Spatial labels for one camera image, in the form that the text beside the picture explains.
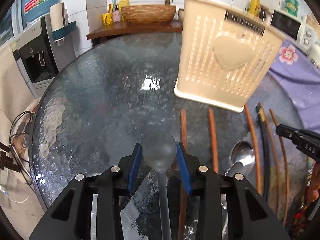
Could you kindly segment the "yellow soap bottle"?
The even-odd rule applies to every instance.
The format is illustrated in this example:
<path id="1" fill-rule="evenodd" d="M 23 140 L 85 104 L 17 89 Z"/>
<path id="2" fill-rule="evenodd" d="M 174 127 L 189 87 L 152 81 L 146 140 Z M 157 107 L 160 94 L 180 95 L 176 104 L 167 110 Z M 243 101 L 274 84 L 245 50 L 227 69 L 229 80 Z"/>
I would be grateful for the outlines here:
<path id="1" fill-rule="evenodd" d="M 129 0 L 120 0 L 117 4 L 119 11 L 121 11 L 123 7 L 128 7 L 129 5 L 130 5 Z"/>

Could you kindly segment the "wooden counter shelf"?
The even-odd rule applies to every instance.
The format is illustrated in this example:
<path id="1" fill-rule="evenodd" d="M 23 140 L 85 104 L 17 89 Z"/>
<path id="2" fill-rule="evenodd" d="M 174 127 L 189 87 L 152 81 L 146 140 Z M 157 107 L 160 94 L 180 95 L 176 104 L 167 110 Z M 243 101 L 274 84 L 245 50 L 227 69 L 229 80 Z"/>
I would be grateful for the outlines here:
<path id="1" fill-rule="evenodd" d="M 165 23 L 126 23 L 118 22 L 110 25 L 103 25 L 98 29 L 90 32 L 86 35 L 87 40 L 91 40 L 93 46 L 97 46 L 101 42 L 111 40 L 115 37 L 127 34 L 140 34 L 140 33 L 181 33 L 183 29 L 183 23 L 172 20 Z"/>

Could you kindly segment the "white microwave oven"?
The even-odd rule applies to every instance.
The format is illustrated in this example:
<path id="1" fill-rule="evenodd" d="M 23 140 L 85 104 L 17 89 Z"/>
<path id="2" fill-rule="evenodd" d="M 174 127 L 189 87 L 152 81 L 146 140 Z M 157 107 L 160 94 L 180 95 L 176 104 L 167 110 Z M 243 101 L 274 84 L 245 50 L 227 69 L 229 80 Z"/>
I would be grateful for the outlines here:
<path id="1" fill-rule="evenodd" d="M 295 45 L 305 54 L 317 41 L 317 34 L 313 27 L 285 11 L 275 9 L 271 25 L 294 40 Z"/>

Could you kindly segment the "steel spoon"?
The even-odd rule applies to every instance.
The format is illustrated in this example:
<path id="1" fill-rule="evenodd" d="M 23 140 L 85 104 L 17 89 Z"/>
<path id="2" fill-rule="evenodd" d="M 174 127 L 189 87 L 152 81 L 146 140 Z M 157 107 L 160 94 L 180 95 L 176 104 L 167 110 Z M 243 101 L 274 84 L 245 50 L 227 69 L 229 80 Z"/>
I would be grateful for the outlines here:
<path id="1" fill-rule="evenodd" d="M 251 144 L 246 141 L 237 142 L 228 157 L 228 164 L 225 176 L 232 177 L 236 173 L 248 176 L 255 165 L 255 152 Z"/>

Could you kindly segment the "white kettle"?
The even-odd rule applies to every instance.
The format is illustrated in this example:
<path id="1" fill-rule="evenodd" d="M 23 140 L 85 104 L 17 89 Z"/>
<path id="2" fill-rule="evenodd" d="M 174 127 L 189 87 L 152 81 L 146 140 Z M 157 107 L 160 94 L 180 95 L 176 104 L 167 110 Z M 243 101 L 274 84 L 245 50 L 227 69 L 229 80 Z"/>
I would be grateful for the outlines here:
<path id="1" fill-rule="evenodd" d="M 320 44 L 319 44 L 319 42 L 314 43 L 308 49 L 307 57 L 316 68 L 320 68 Z"/>

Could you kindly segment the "thin brown chopstick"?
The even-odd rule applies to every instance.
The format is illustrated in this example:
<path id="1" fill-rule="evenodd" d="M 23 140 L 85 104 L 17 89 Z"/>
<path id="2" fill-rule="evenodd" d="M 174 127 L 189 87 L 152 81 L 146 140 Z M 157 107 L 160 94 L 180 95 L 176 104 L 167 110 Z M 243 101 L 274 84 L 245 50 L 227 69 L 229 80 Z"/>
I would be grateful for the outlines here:
<path id="1" fill-rule="evenodd" d="M 287 223 L 287 217 L 289 212 L 290 204 L 290 177 L 289 177 L 289 168 L 287 164 L 287 154 L 284 146 L 283 139 L 276 135 L 276 126 L 279 124 L 276 118 L 276 115 L 272 109 L 269 109 L 268 122 L 273 135 L 273 140 L 276 146 L 279 172 L 280 172 L 280 190 L 281 190 L 281 200 L 280 200 L 280 218 L 282 226 L 285 226 Z M 276 192 L 276 173 L 275 165 L 271 150 L 271 189 L 270 189 L 270 200 L 268 204 L 271 204 L 273 211 L 276 213 L 277 209 L 277 192 Z"/>
<path id="2" fill-rule="evenodd" d="M 273 135 L 271 133 L 271 129 L 269 126 L 269 122 L 268 122 L 268 118 L 267 115 L 263 109 L 262 103 L 259 103 L 259 107 L 262 111 L 262 115 L 263 115 L 263 120 L 267 129 L 267 134 L 268 134 L 268 138 L 270 140 L 271 143 L 271 148 L 272 148 L 272 155 L 273 155 L 273 160 L 274 160 L 274 165 L 275 165 L 275 173 L 276 173 L 276 192 L 277 192 L 277 209 L 276 209 L 276 215 L 277 218 L 280 218 L 280 200 L 281 200 L 281 190 L 280 190 L 280 172 L 279 172 L 279 165 L 278 165 L 278 158 L 277 158 L 277 152 L 276 152 L 276 146 L 273 140 Z"/>

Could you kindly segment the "purple floral cloth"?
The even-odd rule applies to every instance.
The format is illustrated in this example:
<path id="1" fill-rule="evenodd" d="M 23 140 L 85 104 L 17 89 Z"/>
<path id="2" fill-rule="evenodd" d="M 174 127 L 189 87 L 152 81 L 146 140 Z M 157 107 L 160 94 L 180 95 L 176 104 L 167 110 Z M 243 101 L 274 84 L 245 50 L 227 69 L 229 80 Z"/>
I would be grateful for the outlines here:
<path id="1" fill-rule="evenodd" d="M 319 132 L 319 69 L 284 40 L 268 71 L 291 99 L 305 129 Z"/>

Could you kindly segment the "yellow mug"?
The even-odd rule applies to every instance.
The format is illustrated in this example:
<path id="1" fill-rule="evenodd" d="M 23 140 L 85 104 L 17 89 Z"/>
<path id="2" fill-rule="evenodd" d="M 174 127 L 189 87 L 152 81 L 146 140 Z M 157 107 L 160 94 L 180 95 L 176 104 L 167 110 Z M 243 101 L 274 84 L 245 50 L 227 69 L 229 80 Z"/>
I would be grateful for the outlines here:
<path id="1" fill-rule="evenodd" d="M 113 23 L 113 13 L 108 12 L 105 14 L 102 14 L 102 20 L 103 20 L 103 25 L 110 25 Z"/>

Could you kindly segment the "brown wooden chopstick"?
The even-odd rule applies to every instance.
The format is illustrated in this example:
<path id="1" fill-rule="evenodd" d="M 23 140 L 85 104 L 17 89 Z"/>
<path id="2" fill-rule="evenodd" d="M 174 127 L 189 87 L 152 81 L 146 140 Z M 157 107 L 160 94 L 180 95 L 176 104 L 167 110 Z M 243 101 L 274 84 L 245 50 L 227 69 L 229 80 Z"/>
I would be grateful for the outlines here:
<path id="1" fill-rule="evenodd" d="M 181 110 L 180 113 L 180 124 L 181 124 L 181 148 L 184 149 L 184 146 L 187 145 L 187 119 L 185 109 Z M 178 236 L 177 239 L 183 239 L 184 237 L 184 225 L 186 218 L 186 210 L 187 210 L 187 193 L 184 189 L 183 182 L 187 178 L 187 166 L 184 161 L 183 153 L 179 155 L 178 163 L 180 167 L 181 174 L 181 188 L 180 188 L 180 214 L 178 221 Z"/>
<path id="2" fill-rule="evenodd" d="M 257 192 L 262 195 L 263 194 L 263 184 L 261 180 L 261 165 L 260 165 L 260 154 L 259 154 L 259 146 L 257 135 L 254 129 L 253 120 L 248 108 L 247 104 L 244 104 L 245 116 L 248 122 L 249 131 L 251 134 L 252 142 L 253 142 L 253 150 L 255 155 L 255 172 L 256 172 L 256 189 Z"/>
<path id="3" fill-rule="evenodd" d="M 208 109 L 208 125 L 209 125 L 210 142 L 211 142 L 211 148 L 212 148 L 212 169 L 214 172 L 218 173 L 219 172 L 219 156 L 218 156 L 218 148 L 217 148 L 214 111 L 212 108 Z"/>

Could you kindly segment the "green stacked bowls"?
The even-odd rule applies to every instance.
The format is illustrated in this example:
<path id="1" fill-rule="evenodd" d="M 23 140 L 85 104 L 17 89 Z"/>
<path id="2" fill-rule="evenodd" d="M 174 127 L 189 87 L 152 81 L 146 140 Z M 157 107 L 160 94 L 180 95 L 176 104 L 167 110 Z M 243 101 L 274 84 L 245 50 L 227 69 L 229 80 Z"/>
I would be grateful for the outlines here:
<path id="1" fill-rule="evenodd" d="M 299 3 L 297 0 L 284 0 L 284 11 L 297 17 L 298 5 Z"/>

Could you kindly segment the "water dispenser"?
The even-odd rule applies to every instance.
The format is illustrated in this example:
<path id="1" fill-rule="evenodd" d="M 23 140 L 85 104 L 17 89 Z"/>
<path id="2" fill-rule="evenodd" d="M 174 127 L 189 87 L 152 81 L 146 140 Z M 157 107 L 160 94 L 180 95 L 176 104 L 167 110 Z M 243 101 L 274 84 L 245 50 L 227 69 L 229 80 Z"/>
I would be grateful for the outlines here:
<path id="1" fill-rule="evenodd" d="M 15 42 L 14 58 L 35 98 L 75 59 L 71 35 L 55 42 L 49 14 L 36 19 Z"/>

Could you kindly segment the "yellow corn package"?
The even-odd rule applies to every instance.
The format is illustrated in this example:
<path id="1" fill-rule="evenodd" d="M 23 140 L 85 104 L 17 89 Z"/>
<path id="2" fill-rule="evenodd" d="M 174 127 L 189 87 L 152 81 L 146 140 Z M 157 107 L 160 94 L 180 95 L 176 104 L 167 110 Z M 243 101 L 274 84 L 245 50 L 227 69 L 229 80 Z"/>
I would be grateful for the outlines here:
<path id="1" fill-rule="evenodd" d="M 260 0 L 250 0 L 248 12 L 258 17 L 260 8 Z"/>

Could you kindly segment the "translucent grey plastic spoon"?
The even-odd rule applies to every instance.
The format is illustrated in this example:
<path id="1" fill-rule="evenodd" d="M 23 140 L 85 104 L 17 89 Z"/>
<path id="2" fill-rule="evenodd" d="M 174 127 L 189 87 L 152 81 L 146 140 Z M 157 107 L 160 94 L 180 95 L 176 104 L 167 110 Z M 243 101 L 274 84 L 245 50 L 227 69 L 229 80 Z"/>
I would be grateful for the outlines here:
<path id="1" fill-rule="evenodd" d="M 144 162 L 157 174 L 162 239 L 171 239 L 169 204 L 165 173 L 175 161 L 177 145 L 166 132 L 153 131 L 142 142 Z"/>

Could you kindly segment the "beige plastic utensil holder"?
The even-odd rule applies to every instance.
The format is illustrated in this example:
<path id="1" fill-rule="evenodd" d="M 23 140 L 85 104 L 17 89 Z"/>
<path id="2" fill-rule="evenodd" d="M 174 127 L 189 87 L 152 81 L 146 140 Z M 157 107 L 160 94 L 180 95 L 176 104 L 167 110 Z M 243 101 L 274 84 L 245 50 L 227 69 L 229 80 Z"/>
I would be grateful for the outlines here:
<path id="1" fill-rule="evenodd" d="M 284 39 L 273 26 L 231 5 L 184 0 L 175 95 L 242 112 Z"/>

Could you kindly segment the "black chopstick gold band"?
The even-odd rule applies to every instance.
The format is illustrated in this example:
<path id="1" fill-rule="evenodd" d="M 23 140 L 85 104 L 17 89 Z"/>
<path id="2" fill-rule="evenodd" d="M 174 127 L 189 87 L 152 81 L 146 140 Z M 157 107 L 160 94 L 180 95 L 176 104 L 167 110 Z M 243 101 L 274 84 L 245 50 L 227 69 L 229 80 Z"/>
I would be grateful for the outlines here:
<path id="1" fill-rule="evenodd" d="M 270 151 L 268 144 L 268 135 L 267 135 L 267 126 L 266 126 L 266 117 L 261 103 L 255 107 L 259 125 L 261 129 L 261 138 L 263 143 L 263 158 L 264 158 L 264 189 L 263 189 L 263 198 L 268 202 L 270 194 Z"/>

